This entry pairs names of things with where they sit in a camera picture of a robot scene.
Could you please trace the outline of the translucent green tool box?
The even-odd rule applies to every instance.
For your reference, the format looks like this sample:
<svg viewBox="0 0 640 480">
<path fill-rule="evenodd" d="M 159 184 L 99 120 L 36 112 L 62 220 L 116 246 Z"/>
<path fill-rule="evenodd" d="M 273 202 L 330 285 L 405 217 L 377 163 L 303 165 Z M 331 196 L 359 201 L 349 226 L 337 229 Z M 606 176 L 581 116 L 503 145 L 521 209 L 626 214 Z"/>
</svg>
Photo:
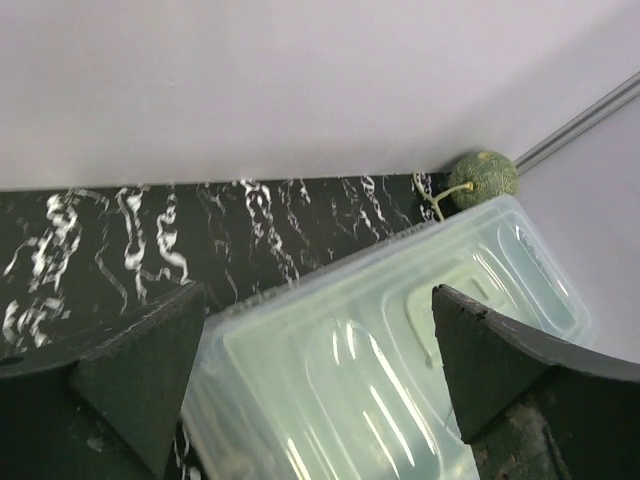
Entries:
<svg viewBox="0 0 640 480">
<path fill-rule="evenodd" d="M 588 308 L 500 196 L 257 294 L 205 323 L 181 415 L 207 479 L 473 479 L 435 337 L 446 284 L 590 346 Z"/>
</svg>

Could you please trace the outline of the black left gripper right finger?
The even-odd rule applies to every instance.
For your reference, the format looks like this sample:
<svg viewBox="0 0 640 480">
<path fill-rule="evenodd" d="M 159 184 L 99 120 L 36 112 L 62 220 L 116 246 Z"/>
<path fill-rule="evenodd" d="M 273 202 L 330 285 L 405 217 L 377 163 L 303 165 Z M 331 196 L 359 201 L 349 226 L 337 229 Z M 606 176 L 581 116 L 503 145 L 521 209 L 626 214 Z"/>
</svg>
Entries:
<svg viewBox="0 0 640 480">
<path fill-rule="evenodd" d="M 482 479 L 636 479 L 639 366 L 504 316 L 447 285 L 435 336 Z"/>
</svg>

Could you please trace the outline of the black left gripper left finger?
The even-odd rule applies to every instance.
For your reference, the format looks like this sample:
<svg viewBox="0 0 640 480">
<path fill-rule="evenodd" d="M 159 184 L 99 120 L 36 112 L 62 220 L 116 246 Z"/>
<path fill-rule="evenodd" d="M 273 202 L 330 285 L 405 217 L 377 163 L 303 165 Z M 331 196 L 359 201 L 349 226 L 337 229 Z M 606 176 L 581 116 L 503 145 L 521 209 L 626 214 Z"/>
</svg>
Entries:
<svg viewBox="0 0 640 480">
<path fill-rule="evenodd" d="M 206 317 L 206 289 L 1 358 L 4 479 L 161 479 Z"/>
</svg>

